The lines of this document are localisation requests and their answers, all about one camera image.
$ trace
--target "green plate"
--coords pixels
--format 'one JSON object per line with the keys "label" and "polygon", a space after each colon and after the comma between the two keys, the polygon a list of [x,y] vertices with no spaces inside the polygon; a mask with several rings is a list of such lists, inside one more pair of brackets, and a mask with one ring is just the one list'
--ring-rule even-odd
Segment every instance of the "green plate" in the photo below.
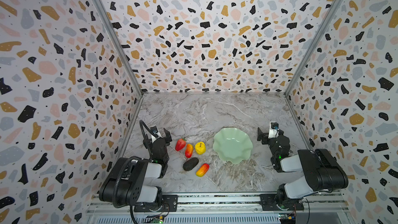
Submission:
{"label": "green plate", "polygon": [[218,153],[222,161],[238,164],[242,160],[249,159],[252,149],[253,144],[249,135],[237,128],[222,128],[214,135],[213,150]]}

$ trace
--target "gray marble surface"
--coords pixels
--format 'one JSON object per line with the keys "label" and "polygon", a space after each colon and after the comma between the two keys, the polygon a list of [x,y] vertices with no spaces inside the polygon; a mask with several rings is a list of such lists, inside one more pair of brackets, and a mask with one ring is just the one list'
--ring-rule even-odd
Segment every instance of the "gray marble surface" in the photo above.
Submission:
{"label": "gray marble surface", "polygon": [[[138,124],[143,120],[149,127],[156,125],[163,134],[163,128],[170,131],[173,141],[167,147],[170,160],[168,170],[162,179],[149,179],[145,184],[162,187],[163,192],[246,192],[276,191],[282,183],[292,182],[302,172],[277,173],[271,165],[271,152],[266,145],[257,141],[257,127],[267,132],[269,121],[276,121],[290,138],[291,150],[305,149],[296,124],[279,94],[145,94],[132,135],[124,156],[149,158],[142,144]],[[213,151],[214,135],[224,127],[236,127],[246,132],[253,150],[249,160],[234,165],[223,162]],[[206,152],[192,157],[199,158],[199,164],[191,171],[182,169],[186,161],[185,148],[177,152],[174,148],[179,138],[195,146],[206,144]],[[209,171],[197,177],[196,171],[207,163]]]}

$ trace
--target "plastic fruit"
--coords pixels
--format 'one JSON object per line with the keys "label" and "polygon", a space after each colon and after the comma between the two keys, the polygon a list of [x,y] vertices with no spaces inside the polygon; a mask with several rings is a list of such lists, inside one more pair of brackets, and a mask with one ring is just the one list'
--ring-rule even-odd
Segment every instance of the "plastic fruit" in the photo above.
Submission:
{"label": "plastic fruit", "polygon": [[187,144],[187,148],[185,150],[185,157],[190,158],[193,153],[193,146],[191,144]]}
{"label": "plastic fruit", "polygon": [[205,174],[206,174],[206,172],[209,170],[209,165],[207,164],[207,163],[204,163],[200,168],[199,168],[199,170],[196,172],[196,175],[198,176],[198,177],[202,177],[202,176],[204,176]]}
{"label": "plastic fruit", "polygon": [[180,139],[177,141],[177,143],[176,143],[176,151],[182,150],[182,148],[185,147],[185,144],[186,144],[186,143],[187,143],[187,142],[185,141],[185,139],[180,138]]}

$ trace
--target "red strawberry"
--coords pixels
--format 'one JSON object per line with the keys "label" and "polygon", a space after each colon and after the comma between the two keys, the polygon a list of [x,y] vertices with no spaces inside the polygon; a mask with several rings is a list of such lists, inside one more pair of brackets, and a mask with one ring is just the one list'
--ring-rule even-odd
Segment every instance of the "red strawberry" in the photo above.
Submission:
{"label": "red strawberry", "polygon": [[185,147],[185,144],[186,144],[186,143],[187,143],[187,142],[185,141],[185,139],[180,138],[180,139],[177,141],[177,143],[176,143],[176,151],[182,150],[182,148]]}
{"label": "red strawberry", "polygon": [[193,146],[191,144],[187,144],[187,149],[185,150],[185,157],[190,158],[193,153]]}

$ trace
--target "wire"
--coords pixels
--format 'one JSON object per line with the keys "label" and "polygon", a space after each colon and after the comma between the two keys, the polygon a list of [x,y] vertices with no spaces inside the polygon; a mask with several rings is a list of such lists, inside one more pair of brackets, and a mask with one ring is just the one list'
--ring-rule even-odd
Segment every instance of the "wire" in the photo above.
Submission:
{"label": "wire", "polygon": [[135,218],[134,218],[134,214],[133,214],[132,206],[131,206],[131,205],[130,205],[130,216],[131,216],[132,222],[133,222],[134,224],[138,224],[137,221],[136,221]]}
{"label": "wire", "polygon": [[308,224],[308,221],[310,220],[310,203],[308,202],[307,198],[305,198],[305,199],[307,200],[307,204],[308,204],[308,219],[307,219],[307,223],[306,223],[306,224]]}

